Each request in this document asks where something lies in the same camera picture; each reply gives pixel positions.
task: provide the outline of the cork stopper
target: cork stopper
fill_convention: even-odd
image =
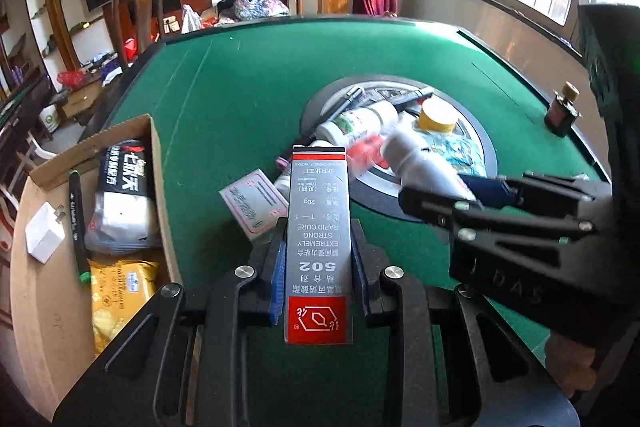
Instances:
[[[575,99],[578,98],[580,91],[578,91],[574,84],[569,82],[564,83],[562,86],[562,96],[564,96],[569,102],[575,102]]]

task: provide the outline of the pen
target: pen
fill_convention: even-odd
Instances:
[[[76,170],[69,173],[69,218],[74,254],[78,265],[78,279],[82,284],[91,282],[91,270],[87,263],[87,249],[84,246],[84,214],[82,213],[82,188],[80,174]]]

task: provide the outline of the plastic container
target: plastic container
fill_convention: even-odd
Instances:
[[[380,154],[383,143],[384,140],[375,134],[358,140],[347,149],[347,168],[350,180],[358,178],[373,165],[383,161],[382,154]]]
[[[456,170],[442,156],[428,150],[424,139],[416,132],[393,133],[383,144],[382,155],[400,178],[402,187],[476,201]]]
[[[324,140],[316,140],[309,147],[333,147],[333,145]],[[291,190],[291,163],[287,165],[282,174],[273,182],[273,186],[289,201],[289,191]]]
[[[316,129],[316,137],[349,148],[358,140],[390,130],[398,123],[396,108],[386,100],[347,111]]]

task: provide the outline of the cardboard box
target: cardboard box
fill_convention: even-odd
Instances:
[[[102,80],[96,80],[71,93],[67,97],[68,102],[60,108],[65,118],[72,118],[79,112],[89,109],[100,95],[101,90]]]
[[[91,291],[78,280],[68,219],[63,219],[65,240],[45,264],[27,253],[25,226],[45,201],[54,208],[62,204],[68,216],[68,172],[72,168],[81,174],[84,219],[89,223],[103,151],[125,139],[142,137],[150,139],[152,146],[164,251],[143,251],[132,258],[162,261],[157,288],[170,281],[181,282],[164,203],[160,142],[148,114],[102,131],[50,159],[31,171],[24,188],[12,248],[12,317],[18,356],[30,391],[27,398],[47,419],[53,417],[62,398],[94,361]],[[98,254],[94,260],[112,264],[116,258]]]

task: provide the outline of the white plastic bag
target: white plastic bag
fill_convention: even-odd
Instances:
[[[191,6],[182,6],[182,33],[194,32],[202,29],[202,19],[191,9]]]

